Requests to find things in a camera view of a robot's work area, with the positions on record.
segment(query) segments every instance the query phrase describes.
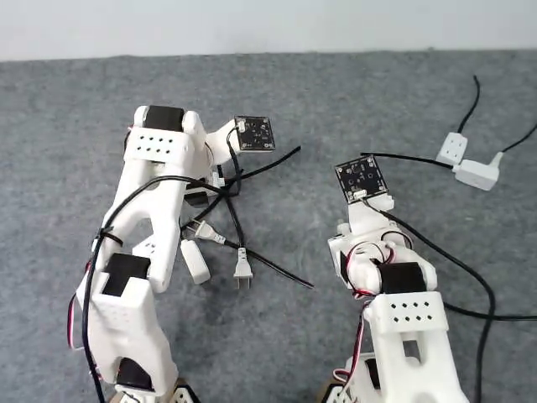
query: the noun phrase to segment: white wall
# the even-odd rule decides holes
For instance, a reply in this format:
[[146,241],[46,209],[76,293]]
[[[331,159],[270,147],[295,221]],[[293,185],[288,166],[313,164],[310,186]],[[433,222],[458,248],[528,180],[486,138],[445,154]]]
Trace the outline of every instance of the white wall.
[[0,60],[537,48],[537,0],[4,0]]

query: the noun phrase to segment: white connector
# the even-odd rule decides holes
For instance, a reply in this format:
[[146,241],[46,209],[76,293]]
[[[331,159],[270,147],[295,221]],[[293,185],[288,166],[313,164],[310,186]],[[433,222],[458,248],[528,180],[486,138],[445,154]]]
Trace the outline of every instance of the white connector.
[[476,161],[463,160],[460,165],[453,167],[455,179],[478,189],[490,191],[496,185],[496,182],[498,182],[500,175],[499,166],[502,157],[502,152],[497,153],[489,165]]
[[449,133],[440,148],[436,160],[443,164],[458,165],[467,149],[468,139],[460,133]]
[[213,227],[211,227],[209,224],[206,223],[206,221],[196,221],[193,220],[196,224],[196,228],[187,227],[189,230],[191,230],[194,233],[194,238],[204,239],[206,241],[212,241],[220,244],[224,244],[226,242],[226,238],[217,233]]
[[196,242],[192,239],[183,239],[180,248],[194,284],[205,283],[209,280],[211,278],[211,272]]
[[250,280],[253,278],[253,273],[246,257],[245,248],[238,249],[238,261],[237,266],[235,266],[235,274],[233,275],[233,278],[237,279],[237,288],[241,287],[241,280],[246,280],[248,288],[250,288]]

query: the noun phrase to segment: circuit board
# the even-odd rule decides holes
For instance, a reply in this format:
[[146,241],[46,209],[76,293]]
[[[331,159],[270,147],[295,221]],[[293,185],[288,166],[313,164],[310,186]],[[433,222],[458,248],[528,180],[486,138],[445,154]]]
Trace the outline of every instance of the circuit board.
[[236,116],[238,144],[241,151],[274,151],[274,136],[269,118],[257,116]]
[[372,155],[337,165],[336,175],[348,204],[388,192],[383,174]]

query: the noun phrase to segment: gray carpet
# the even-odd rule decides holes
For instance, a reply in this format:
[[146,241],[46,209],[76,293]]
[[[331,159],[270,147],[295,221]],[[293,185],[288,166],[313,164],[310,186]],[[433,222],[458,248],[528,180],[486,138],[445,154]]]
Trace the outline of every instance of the gray carpet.
[[[535,123],[535,68],[529,51],[0,64],[0,400],[95,401],[83,353],[66,348],[66,305],[112,202],[138,105],[196,110],[210,130],[234,114],[270,116],[278,149],[242,155],[245,170],[302,144],[292,160],[244,181],[236,206],[248,246],[316,288],[253,262],[253,288],[236,291],[236,254],[203,244],[211,282],[193,285],[178,257],[158,314],[181,375],[202,401],[308,402],[351,354],[357,324],[358,304],[326,246],[346,215],[333,165],[364,150],[434,157],[473,100],[473,73],[482,100],[465,132],[467,158],[488,162]],[[503,313],[537,309],[536,153],[537,137],[506,154],[490,192],[438,167],[380,161],[394,213],[473,264]],[[224,206],[210,222],[234,238]],[[475,280],[418,250],[436,265],[447,301],[486,309]],[[462,388],[472,396],[482,322],[449,320]],[[532,322],[493,325],[485,402],[535,401],[536,343]]]

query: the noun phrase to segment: white power adapter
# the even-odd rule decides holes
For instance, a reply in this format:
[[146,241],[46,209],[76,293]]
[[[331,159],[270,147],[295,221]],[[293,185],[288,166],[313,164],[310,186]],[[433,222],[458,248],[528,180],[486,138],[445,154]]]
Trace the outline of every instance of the white power adapter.
[[459,165],[453,167],[455,179],[483,191],[490,191],[498,182],[502,157],[502,152],[497,153],[489,165],[463,160]]
[[194,284],[205,283],[211,278],[211,272],[196,242],[192,239],[183,239],[181,241],[181,253],[183,254]]
[[449,133],[440,148],[436,160],[442,164],[458,165],[467,149],[468,139],[460,133]]

